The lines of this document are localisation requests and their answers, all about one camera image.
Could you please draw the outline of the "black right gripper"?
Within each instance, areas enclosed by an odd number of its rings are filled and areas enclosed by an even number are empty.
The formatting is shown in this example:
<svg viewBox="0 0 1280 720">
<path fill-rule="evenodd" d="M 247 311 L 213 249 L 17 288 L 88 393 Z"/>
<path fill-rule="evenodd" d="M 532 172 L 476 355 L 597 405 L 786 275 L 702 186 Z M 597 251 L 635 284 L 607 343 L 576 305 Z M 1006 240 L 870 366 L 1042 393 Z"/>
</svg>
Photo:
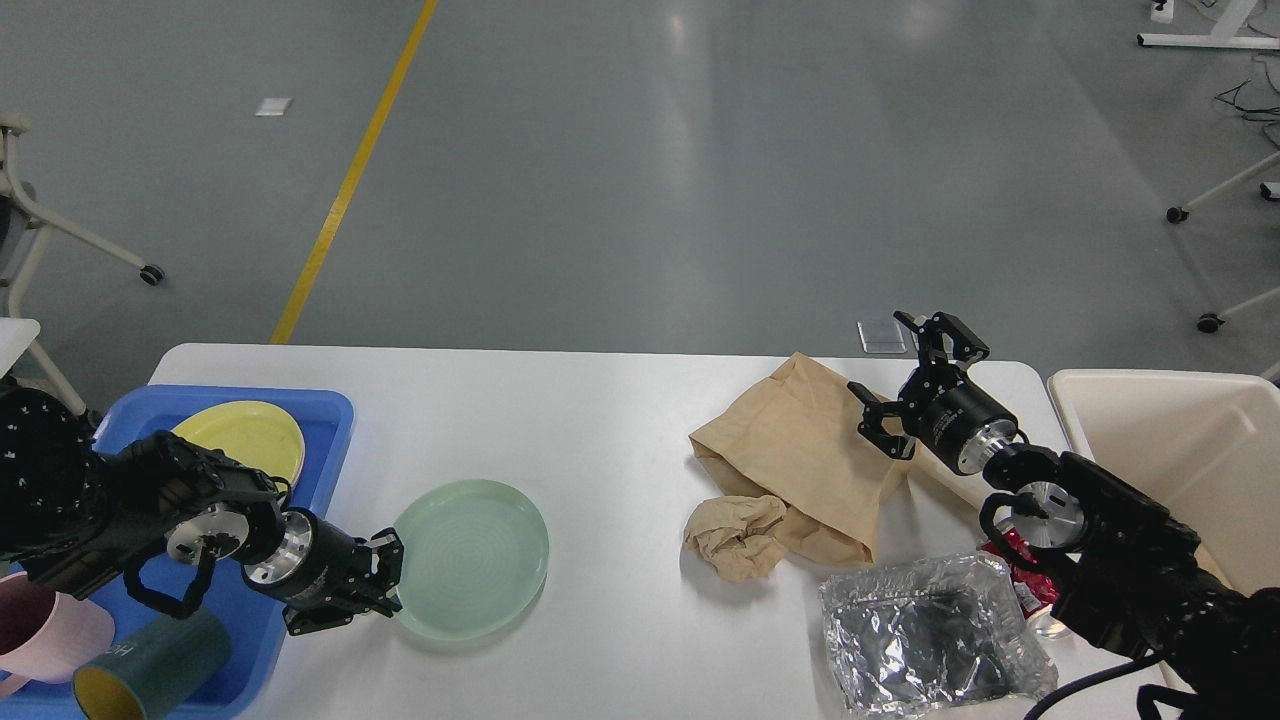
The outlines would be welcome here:
<svg viewBox="0 0 1280 720">
<path fill-rule="evenodd" d="M 847 382 L 863 406 L 858 433 L 893 460 L 911 460 L 918 441 L 950 471 L 980 473 L 1021 437 L 1018 418 L 968 380 L 968 368 L 984 361 L 989 346 L 948 313 L 918 319 L 897 310 L 893 319 L 915 338 L 918 366 L 902 384 L 901 400 L 887 401 L 863 383 Z M 902 419 L 908 434 L 888 433 L 886 419 Z"/>
</svg>

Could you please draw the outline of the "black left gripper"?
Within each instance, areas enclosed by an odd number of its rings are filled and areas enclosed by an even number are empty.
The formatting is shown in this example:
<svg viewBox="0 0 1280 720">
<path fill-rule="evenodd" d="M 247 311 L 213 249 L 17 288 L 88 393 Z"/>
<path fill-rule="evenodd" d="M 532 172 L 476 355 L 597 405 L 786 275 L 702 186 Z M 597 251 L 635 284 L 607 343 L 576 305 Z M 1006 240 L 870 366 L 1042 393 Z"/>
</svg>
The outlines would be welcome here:
<svg viewBox="0 0 1280 720">
<path fill-rule="evenodd" d="M 284 530 L 262 561 L 242 568 L 244 584 L 285 605 L 289 635 L 346 626 L 357 614 L 397 615 L 404 544 L 394 527 L 364 539 L 306 509 L 283 512 Z"/>
</svg>

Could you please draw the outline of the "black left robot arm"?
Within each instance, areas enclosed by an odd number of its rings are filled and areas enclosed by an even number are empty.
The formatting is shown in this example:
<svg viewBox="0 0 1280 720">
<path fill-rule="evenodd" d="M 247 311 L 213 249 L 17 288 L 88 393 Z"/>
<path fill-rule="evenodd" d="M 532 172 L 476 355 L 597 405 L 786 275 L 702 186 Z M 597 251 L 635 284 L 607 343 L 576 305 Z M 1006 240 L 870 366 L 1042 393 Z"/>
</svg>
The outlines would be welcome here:
<svg viewBox="0 0 1280 720">
<path fill-rule="evenodd" d="M 292 479 L 172 430 L 100 454 L 87 423 L 41 389 L 3 388 L 3 561 L 86 600 L 122 579 L 175 620 L 204 605 L 219 562 L 280 602 L 292 635 L 393 618 L 404 544 L 352 537 L 296 507 Z"/>
</svg>

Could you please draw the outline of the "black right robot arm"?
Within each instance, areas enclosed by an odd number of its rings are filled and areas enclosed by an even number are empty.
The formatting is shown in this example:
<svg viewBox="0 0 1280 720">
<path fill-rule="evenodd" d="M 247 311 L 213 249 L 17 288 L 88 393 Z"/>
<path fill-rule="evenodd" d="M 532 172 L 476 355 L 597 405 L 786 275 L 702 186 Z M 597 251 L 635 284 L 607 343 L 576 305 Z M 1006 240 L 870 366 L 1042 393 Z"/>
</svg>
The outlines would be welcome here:
<svg viewBox="0 0 1280 720">
<path fill-rule="evenodd" d="M 855 380 L 858 432 L 909 460 L 925 446 L 951 473 L 992 488 L 979 524 L 1001 559 L 1048 577 L 1052 616 L 1125 664 L 1039 700 L 1038 719 L 1071 694 L 1166 664 L 1184 691 L 1142 685 L 1135 706 L 1157 719 L 1277 716 L 1277 589 L 1228 588 L 1196 560 L 1201 537 L 1162 503 L 1079 454 L 1033 445 L 1018 418 L 969 375 L 989 347 L 948 313 L 893 318 L 915 340 L 916 369 L 892 401 Z"/>
</svg>

